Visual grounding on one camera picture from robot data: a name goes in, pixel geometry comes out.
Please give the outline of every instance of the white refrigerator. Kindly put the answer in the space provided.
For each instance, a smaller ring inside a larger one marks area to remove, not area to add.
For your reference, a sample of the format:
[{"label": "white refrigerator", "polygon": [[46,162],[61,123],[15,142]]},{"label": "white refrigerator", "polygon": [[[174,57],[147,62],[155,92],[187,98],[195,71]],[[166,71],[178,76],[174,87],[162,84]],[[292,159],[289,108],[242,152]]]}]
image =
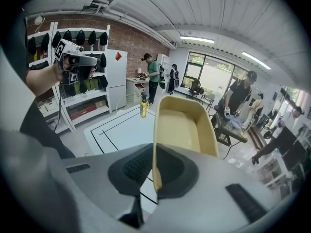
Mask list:
[{"label": "white refrigerator", "polygon": [[127,52],[119,50],[107,49],[105,52],[107,67],[107,81],[109,89],[109,98],[111,110],[116,110],[126,105],[126,67],[127,67]]}]

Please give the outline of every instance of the ceiling light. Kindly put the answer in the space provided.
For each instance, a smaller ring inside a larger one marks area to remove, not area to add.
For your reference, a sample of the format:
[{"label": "ceiling light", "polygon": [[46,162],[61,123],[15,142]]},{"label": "ceiling light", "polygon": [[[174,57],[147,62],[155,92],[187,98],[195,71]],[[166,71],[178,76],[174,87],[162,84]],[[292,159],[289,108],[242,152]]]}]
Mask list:
[{"label": "ceiling light", "polygon": [[256,59],[254,56],[248,54],[247,52],[243,52],[243,55],[247,56],[248,58],[251,58],[252,60],[256,61],[257,63],[261,64],[264,68],[270,70],[271,68],[268,67],[264,62],[260,61],[259,59]]},{"label": "ceiling light", "polygon": [[209,39],[204,39],[204,38],[199,38],[199,37],[193,37],[193,36],[181,36],[180,39],[183,40],[195,40],[195,41],[204,41],[208,43],[214,43],[214,40],[209,40]]}]

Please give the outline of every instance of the yellow bottle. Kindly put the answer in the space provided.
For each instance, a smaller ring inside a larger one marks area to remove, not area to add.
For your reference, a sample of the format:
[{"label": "yellow bottle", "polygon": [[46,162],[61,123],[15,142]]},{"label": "yellow bottle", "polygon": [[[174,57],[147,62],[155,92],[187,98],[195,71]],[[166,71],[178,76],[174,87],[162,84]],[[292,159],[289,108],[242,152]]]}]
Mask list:
[{"label": "yellow bottle", "polygon": [[145,118],[147,114],[147,96],[142,95],[142,101],[140,104],[140,117]]}]

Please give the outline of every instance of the red box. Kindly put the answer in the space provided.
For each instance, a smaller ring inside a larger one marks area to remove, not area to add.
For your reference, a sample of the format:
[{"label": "red box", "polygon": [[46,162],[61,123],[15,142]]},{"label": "red box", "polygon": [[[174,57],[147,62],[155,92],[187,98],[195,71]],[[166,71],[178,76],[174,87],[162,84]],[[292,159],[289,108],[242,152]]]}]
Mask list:
[{"label": "red box", "polygon": [[85,115],[86,113],[89,113],[91,111],[94,111],[96,110],[96,105],[95,104],[83,104],[81,106],[78,106],[76,108],[73,108],[70,112],[70,117],[71,117],[71,120],[74,120],[80,116],[83,116]]}]

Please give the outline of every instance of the green shirt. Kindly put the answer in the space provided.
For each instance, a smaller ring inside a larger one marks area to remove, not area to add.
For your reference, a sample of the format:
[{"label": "green shirt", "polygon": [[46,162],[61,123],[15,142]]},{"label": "green shirt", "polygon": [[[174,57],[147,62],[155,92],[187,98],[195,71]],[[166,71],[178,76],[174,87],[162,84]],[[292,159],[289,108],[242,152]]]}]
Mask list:
[{"label": "green shirt", "polygon": [[[148,65],[148,72],[149,74],[154,73],[154,72],[159,72],[160,66],[158,61],[153,61]],[[150,81],[152,82],[159,82],[160,80],[160,75],[155,75],[152,77],[149,77]]]}]

